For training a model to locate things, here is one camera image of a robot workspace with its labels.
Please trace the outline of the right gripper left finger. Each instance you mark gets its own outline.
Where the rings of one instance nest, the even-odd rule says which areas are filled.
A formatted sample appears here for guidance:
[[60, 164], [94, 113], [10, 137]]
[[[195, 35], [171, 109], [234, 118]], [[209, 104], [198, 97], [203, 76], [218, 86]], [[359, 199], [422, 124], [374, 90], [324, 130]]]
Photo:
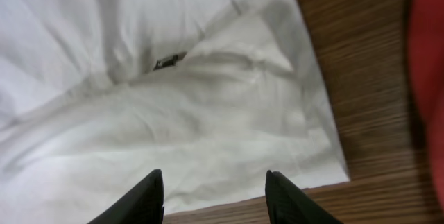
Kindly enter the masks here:
[[155, 169], [88, 224], [162, 224], [164, 184]]

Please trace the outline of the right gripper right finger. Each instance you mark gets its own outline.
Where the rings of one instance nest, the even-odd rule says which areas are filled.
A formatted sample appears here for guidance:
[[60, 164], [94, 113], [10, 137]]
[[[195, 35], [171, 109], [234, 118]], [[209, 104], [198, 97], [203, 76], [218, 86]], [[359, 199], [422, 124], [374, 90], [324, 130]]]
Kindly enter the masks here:
[[341, 224], [279, 171], [267, 171], [265, 196], [271, 224]]

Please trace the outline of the white t-shirt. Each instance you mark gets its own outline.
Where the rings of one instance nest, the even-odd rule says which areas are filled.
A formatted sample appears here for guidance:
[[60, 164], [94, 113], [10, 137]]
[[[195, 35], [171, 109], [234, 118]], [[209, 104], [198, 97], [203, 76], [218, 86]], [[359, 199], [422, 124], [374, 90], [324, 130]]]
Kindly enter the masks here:
[[1, 0], [1, 222], [173, 214], [350, 177], [297, 0]]

